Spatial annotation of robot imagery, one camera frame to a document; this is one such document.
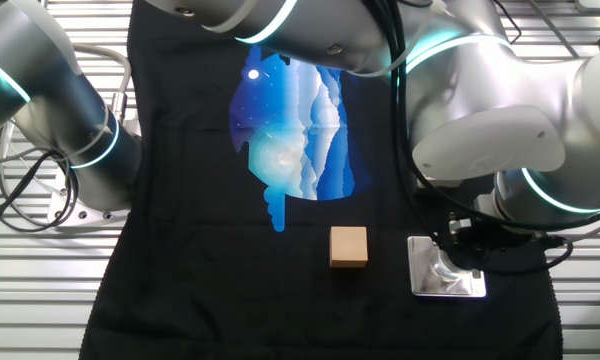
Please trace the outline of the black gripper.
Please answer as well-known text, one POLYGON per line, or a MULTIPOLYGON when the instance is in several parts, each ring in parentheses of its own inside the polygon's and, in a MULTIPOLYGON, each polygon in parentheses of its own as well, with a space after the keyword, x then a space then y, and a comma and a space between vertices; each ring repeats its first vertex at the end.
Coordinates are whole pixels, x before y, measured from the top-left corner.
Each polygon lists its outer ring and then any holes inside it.
POLYGON ((470 249, 475 246, 475 237, 500 238, 504 234, 505 229, 495 221, 450 212, 442 233, 442 248, 470 249))

